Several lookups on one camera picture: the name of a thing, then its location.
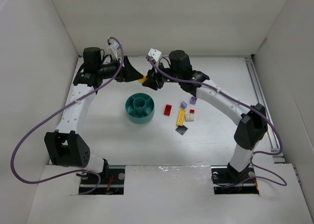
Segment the black square lego plate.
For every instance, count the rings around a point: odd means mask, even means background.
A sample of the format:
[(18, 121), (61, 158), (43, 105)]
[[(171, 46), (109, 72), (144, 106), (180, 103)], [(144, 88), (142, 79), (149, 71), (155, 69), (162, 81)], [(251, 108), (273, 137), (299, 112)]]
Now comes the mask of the black square lego plate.
[(186, 133), (186, 131), (188, 130), (188, 128), (186, 126), (178, 126), (176, 128), (176, 131), (180, 134), (180, 135), (184, 135)]

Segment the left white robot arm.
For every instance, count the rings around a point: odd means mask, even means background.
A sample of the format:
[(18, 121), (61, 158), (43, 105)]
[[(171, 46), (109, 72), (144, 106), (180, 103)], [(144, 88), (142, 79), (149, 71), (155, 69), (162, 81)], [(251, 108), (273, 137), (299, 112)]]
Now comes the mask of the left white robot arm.
[(44, 142), (55, 166), (76, 167), (104, 173), (107, 161), (92, 154), (89, 146), (80, 136), (88, 109), (98, 93), (103, 80), (132, 82), (143, 76), (133, 68), (127, 56), (118, 58), (114, 45), (105, 51), (89, 47), (83, 51), (83, 64), (73, 80), (72, 106), (63, 111), (61, 121), (53, 132), (47, 132)]

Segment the white lego brick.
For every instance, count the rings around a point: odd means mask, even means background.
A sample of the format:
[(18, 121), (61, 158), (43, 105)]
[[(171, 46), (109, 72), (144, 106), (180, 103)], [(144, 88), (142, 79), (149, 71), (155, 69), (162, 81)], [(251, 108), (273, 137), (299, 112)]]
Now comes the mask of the white lego brick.
[(193, 122), (195, 120), (193, 113), (186, 113), (185, 114), (185, 121), (186, 122)]

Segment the long yellow lego plate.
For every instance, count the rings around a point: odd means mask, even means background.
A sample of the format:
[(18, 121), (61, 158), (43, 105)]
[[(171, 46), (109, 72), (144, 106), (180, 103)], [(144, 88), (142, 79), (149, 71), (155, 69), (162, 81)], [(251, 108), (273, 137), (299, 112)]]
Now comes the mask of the long yellow lego plate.
[(183, 126), (184, 120), (185, 120), (185, 113), (186, 110), (180, 110), (177, 118), (176, 125), (177, 126)]

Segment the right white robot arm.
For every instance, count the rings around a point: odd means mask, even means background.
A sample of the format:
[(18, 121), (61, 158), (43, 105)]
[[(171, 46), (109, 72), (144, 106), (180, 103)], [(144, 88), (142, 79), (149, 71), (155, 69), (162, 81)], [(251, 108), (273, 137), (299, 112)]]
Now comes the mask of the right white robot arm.
[(164, 83), (178, 83), (183, 91), (211, 104), (237, 126), (234, 134), (236, 147), (227, 164), (226, 174), (229, 183), (240, 181), (249, 167), (257, 144), (268, 130), (263, 118), (265, 107), (260, 103), (245, 107), (239, 100), (229, 99), (208, 75), (192, 68), (188, 54), (182, 50), (169, 54), (170, 64), (167, 68), (160, 62), (161, 52), (156, 49), (151, 48), (146, 59), (153, 67), (148, 71), (143, 86), (158, 90)]

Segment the yellow square lego brick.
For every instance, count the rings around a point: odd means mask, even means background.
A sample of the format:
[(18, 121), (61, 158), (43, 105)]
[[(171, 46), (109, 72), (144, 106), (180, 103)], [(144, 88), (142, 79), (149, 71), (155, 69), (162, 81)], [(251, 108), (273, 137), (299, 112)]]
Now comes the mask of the yellow square lego brick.
[(147, 80), (146, 76), (143, 76), (143, 78), (139, 79), (138, 82), (143, 84)]

